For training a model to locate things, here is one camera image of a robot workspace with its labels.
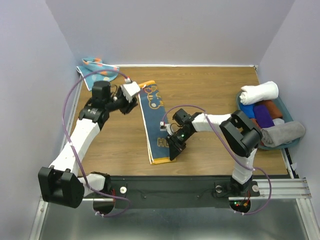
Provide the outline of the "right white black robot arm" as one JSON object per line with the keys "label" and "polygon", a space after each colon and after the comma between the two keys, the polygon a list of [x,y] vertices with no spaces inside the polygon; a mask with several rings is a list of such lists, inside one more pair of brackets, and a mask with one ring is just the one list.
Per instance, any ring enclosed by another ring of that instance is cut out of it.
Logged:
{"label": "right white black robot arm", "polygon": [[260,129],[241,110],[225,115],[196,112],[193,115],[184,109],[176,111],[172,117],[180,128],[173,132],[169,124],[160,123],[161,130],[167,130],[169,159],[172,161],[186,148],[186,141],[199,132],[214,132],[231,157],[235,160],[230,183],[218,183],[216,188],[226,187],[227,195],[242,195],[249,190],[253,176],[253,162],[262,139]]}

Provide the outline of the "yellow and blue cartoon towel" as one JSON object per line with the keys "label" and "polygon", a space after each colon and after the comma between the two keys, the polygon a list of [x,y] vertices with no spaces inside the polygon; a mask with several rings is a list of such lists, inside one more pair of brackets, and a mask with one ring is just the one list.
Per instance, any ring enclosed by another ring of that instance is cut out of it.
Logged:
{"label": "yellow and blue cartoon towel", "polygon": [[166,137],[168,132],[161,130],[160,122],[168,122],[166,110],[158,86],[154,80],[139,85],[142,91],[138,95],[144,124],[149,163],[159,165],[170,163],[170,151]]}

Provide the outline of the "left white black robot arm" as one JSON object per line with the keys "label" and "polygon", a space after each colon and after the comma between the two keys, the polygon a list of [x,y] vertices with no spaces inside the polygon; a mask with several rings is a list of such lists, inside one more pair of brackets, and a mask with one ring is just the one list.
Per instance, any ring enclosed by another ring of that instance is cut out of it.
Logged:
{"label": "left white black robot arm", "polygon": [[56,159],[38,172],[38,181],[44,201],[65,207],[77,208],[83,198],[97,193],[100,197],[115,199],[115,192],[106,173],[83,172],[82,160],[92,141],[101,132],[110,113],[120,111],[126,115],[137,106],[137,94],[141,88],[129,79],[111,93],[111,84],[97,81],[91,89],[91,98],[80,111],[75,128],[66,134],[67,142]]}

